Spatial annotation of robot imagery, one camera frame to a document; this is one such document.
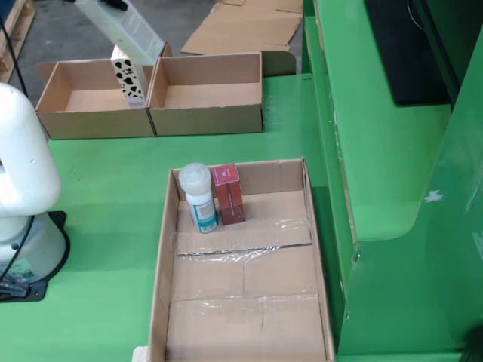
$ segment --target teal label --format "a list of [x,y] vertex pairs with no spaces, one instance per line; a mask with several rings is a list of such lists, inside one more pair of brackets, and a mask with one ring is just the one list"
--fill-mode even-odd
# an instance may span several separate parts
[[211,199],[203,205],[193,205],[200,232],[212,232],[218,225],[217,210]]

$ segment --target black cable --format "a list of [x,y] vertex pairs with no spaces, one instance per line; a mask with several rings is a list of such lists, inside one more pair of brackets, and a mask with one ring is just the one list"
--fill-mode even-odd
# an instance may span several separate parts
[[[12,60],[14,61],[15,72],[17,72],[18,79],[20,81],[20,86],[22,87],[23,94],[25,94],[25,97],[28,98],[29,95],[27,93],[27,88],[25,86],[25,83],[23,82],[23,77],[22,77],[22,73],[20,72],[20,68],[18,66],[17,58],[15,57],[14,47],[12,46],[12,42],[10,40],[10,36],[8,36],[8,33],[7,33],[6,28],[5,28],[5,24],[3,22],[2,17],[0,17],[0,26],[2,27],[2,31],[3,31],[3,33],[5,35],[5,40],[7,42],[8,51],[10,52],[10,55],[12,57]],[[35,219],[35,216],[31,216],[29,218],[29,222],[27,224],[27,230],[25,231],[25,235],[22,237],[22,241],[18,245],[17,250],[15,250],[15,254],[12,257],[11,261],[8,263],[7,267],[2,272],[2,275],[0,275],[0,283],[3,281],[3,279],[5,278],[5,275],[7,275],[8,271],[10,270],[10,268],[12,267],[12,265],[14,264],[15,260],[18,257],[18,254],[20,254],[20,251],[22,250],[22,247],[25,244],[25,240],[27,240],[27,238],[29,237],[30,229],[32,228],[32,224],[33,224],[33,220],[34,219]]]
[[20,81],[20,86],[22,87],[23,94],[25,94],[25,96],[28,98],[29,95],[27,93],[27,88],[25,86],[25,83],[23,83],[22,73],[20,73],[20,68],[17,63],[17,58],[15,57],[14,47],[12,47],[12,42],[10,41],[10,37],[8,36],[2,17],[0,17],[0,25],[2,26],[3,33],[5,34],[5,40],[7,41],[8,50],[10,51],[10,55],[14,60],[14,68],[15,68],[15,71],[17,72],[18,80]]
[[8,271],[10,270],[10,268],[12,267],[12,265],[14,264],[15,260],[18,257],[18,254],[20,254],[20,251],[22,250],[22,246],[25,244],[25,240],[27,240],[27,237],[29,236],[30,229],[32,228],[32,224],[33,224],[33,220],[34,219],[35,219],[35,216],[31,216],[29,218],[29,222],[27,224],[27,230],[25,231],[25,235],[23,236],[22,241],[20,242],[20,244],[18,244],[18,248],[17,248],[17,250],[15,250],[15,254],[12,257],[11,261],[8,263],[7,267],[3,271],[2,275],[0,275],[0,283],[3,281],[3,278],[5,278],[5,275],[7,275]]
[[410,2],[411,2],[411,0],[408,0],[408,12],[409,12],[409,16],[411,17],[411,20],[413,20],[414,25],[417,26],[420,30],[423,30],[424,31],[424,28],[420,24],[418,24],[418,22],[416,21],[416,19],[414,19],[414,17],[413,17],[413,12],[411,11]]

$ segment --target wooden pallet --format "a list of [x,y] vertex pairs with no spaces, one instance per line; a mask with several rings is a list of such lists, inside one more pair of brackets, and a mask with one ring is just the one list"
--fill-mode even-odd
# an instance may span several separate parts
[[[15,57],[18,57],[22,50],[34,15],[35,6],[33,0],[16,0],[5,21],[5,29],[9,34]],[[5,36],[0,30],[0,82],[8,83],[13,70],[14,61],[8,51]]]

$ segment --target green table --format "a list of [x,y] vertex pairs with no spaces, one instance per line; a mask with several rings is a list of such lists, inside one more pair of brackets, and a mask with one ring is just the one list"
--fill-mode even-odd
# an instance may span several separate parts
[[328,229],[312,76],[266,78],[263,94],[264,133],[51,142],[72,251],[44,300],[0,307],[2,360],[130,361],[147,345],[170,168],[305,156]]

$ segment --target open cardboard box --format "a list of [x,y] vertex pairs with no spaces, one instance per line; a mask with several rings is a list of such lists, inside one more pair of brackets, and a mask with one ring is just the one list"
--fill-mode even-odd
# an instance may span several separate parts
[[163,57],[151,82],[159,136],[263,131],[261,53]]
[[247,221],[203,235],[170,171],[148,361],[334,360],[304,160],[236,167]]
[[[152,67],[145,67],[148,81]],[[146,109],[129,109],[108,59],[57,62],[37,104],[52,139],[153,137]]]

